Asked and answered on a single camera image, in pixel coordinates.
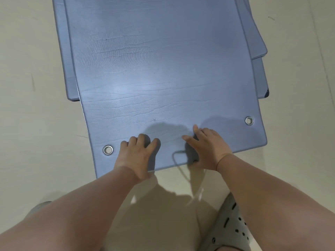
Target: scratch mark on floor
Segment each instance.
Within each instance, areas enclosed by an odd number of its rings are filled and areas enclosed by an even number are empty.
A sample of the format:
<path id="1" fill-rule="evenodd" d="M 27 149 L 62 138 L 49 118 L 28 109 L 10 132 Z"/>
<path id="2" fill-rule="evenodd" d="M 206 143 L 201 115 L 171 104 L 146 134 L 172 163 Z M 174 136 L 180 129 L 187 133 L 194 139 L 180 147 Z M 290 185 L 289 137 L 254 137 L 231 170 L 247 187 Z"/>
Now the scratch mark on floor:
<path id="1" fill-rule="evenodd" d="M 318 47 L 319 47 L 319 50 L 320 50 L 320 56 L 321 56 L 321 59 L 322 59 L 323 69 L 324 69 L 324 72 L 325 72 L 325 75 L 326 75 L 328 89 L 329 89 L 329 92 L 330 92 L 330 98 L 332 100 L 333 108 L 334 108 L 334 111 L 335 111 L 335 104 L 334 104 L 334 98 L 333 98 L 333 94 L 332 94 L 332 88 L 331 88 L 330 83 L 329 83 L 328 71 L 327 71 L 327 68 L 326 68 L 325 59 L 324 59 L 324 56 L 323 56 L 323 53 L 322 53 L 322 49 L 321 49 L 321 43 L 320 43 L 319 34 L 318 34 L 317 29 L 316 29 L 315 17 L 314 17 L 314 13 L 313 13 L 313 10 L 312 10 L 311 0 L 307 0 L 307 1 L 308 1 L 308 6 L 310 8 L 310 13 L 311 13 L 312 21 L 313 21 L 314 32 L 316 34 L 316 39 L 317 39 Z"/>
<path id="2" fill-rule="evenodd" d="M 34 92 L 36 92 L 34 77 L 32 76 L 32 74 L 30 74 L 30 75 L 31 75 L 32 90 L 33 90 Z"/>
<path id="3" fill-rule="evenodd" d="M 88 138 L 87 136 L 83 136 L 83 135 L 77 135 L 77 136 L 84 137 L 84 138 Z"/>

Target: person's right hand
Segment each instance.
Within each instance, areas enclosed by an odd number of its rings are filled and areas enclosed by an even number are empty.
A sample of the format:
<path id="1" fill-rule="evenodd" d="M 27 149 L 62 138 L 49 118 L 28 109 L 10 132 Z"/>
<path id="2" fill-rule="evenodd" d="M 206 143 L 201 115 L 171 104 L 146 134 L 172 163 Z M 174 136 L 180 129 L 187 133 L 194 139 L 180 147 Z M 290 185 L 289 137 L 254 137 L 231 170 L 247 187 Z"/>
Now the person's right hand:
<path id="1" fill-rule="evenodd" d="M 182 136 L 182 139 L 192 146 L 199 155 L 199 162 L 195 162 L 193 165 L 217 171 L 217 165 L 220 160 L 232 154 L 232 150 L 214 130 L 208 128 L 199 129 L 197 125 L 194 125 L 193 131 L 199 141 L 189 135 Z"/>

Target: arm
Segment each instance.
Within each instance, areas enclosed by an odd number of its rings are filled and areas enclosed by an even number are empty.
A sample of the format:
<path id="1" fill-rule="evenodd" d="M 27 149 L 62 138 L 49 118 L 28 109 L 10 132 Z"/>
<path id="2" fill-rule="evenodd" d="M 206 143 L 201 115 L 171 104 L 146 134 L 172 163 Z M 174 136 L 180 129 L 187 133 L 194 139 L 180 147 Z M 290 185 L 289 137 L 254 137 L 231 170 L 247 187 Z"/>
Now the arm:
<path id="1" fill-rule="evenodd" d="M 57 199 L 0 235 L 0 250 L 99 250 L 122 202 L 149 177 L 157 146 L 145 137 L 123 141 L 114 170 Z"/>
<path id="2" fill-rule="evenodd" d="M 250 232 L 264 250 L 332 250 L 335 215 L 288 183 L 232 154 L 207 128 L 183 136 L 199 154 L 198 167 L 217 170 L 237 201 Z"/>

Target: floor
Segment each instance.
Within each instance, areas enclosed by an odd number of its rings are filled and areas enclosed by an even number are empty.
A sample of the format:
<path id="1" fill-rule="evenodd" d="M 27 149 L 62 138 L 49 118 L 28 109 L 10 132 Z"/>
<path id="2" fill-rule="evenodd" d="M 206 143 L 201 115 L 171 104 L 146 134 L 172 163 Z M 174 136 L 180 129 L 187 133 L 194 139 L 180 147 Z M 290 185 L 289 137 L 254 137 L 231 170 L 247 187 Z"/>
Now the floor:
<path id="1" fill-rule="evenodd" d="M 269 50 L 268 145 L 238 155 L 335 212 L 335 0 L 250 3 Z M 81 105 L 65 96 L 52 1 L 2 0 L 0 31 L 3 232 L 95 174 Z M 228 192 L 213 172 L 158 171 L 123 203 L 106 250 L 196 250 Z"/>

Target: stack of mats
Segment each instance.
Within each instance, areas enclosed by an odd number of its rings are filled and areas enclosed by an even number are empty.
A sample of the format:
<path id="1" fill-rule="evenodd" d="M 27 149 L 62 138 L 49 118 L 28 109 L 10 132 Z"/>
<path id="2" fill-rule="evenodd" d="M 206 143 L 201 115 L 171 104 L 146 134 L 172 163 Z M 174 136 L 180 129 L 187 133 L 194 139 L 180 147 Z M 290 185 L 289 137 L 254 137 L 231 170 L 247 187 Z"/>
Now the stack of mats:
<path id="1" fill-rule="evenodd" d="M 267 49 L 249 0 L 53 4 L 67 97 L 81 101 L 97 177 L 139 133 L 161 140 L 150 170 L 197 159 L 180 138 L 195 123 L 234 152 L 266 145 L 258 99 L 269 95 Z"/>

